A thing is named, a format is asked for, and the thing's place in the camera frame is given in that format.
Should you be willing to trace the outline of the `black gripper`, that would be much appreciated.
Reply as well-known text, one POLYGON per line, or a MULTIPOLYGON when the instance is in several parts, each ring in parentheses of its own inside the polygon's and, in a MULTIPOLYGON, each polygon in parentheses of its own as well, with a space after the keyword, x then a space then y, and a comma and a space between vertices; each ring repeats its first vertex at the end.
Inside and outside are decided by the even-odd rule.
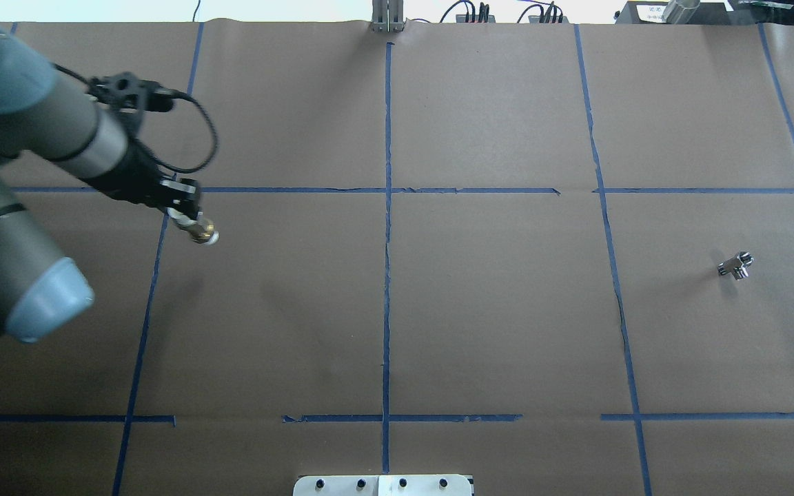
POLYGON ((86 183, 113 200, 124 200, 161 211, 173 209, 190 220, 201 215, 201 183, 190 178, 165 174, 142 150, 130 141, 122 159, 109 172, 86 183))

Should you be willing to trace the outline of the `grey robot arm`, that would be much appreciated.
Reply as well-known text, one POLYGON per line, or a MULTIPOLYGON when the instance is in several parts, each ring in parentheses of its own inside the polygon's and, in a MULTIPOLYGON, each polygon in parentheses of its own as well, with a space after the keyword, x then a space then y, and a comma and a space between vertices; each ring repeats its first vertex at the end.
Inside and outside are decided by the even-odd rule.
POLYGON ((207 110, 189 94, 131 72, 86 78, 0 25, 0 337, 34 343, 85 313, 94 290, 19 200, 18 179, 50 164, 112 200, 160 211, 198 244, 218 232, 190 174, 218 151, 207 110), (212 138, 207 157, 176 167, 141 140, 144 116, 192 104, 212 138))

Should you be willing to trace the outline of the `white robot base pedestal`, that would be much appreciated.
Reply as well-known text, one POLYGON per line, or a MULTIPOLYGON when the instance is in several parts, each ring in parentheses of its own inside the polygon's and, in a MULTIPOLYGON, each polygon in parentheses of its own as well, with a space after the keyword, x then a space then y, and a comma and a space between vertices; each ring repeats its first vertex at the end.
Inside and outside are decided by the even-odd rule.
POLYGON ((303 476, 293 495, 475 495, 474 480, 461 474, 303 476))

